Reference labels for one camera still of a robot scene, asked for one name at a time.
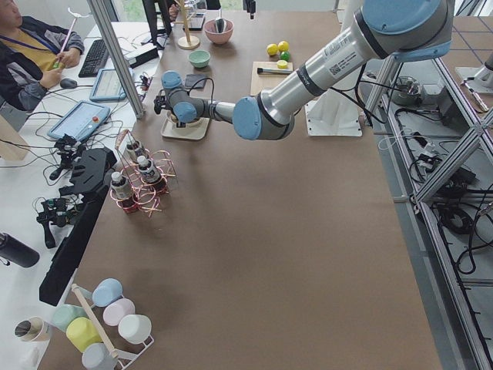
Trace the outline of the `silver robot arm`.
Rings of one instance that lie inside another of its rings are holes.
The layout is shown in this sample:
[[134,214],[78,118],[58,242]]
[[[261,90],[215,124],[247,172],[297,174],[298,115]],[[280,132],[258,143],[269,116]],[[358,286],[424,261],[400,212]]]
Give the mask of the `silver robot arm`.
[[451,44],[453,1],[365,1],[350,26],[272,89],[237,103],[194,98],[178,72],[163,73],[154,111],[169,110],[181,123],[205,117],[231,123],[245,140],[281,140],[294,113],[370,59],[406,61],[445,55]]

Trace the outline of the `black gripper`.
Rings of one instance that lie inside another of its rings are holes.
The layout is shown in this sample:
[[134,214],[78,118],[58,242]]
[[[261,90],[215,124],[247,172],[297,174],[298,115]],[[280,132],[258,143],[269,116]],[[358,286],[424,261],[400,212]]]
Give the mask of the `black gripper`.
[[246,10],[248,12],[250,12],[250,19],[254,19],[254,16],[255,16],[254,12],[256,11],[256,1],[255,0],[246,0]]

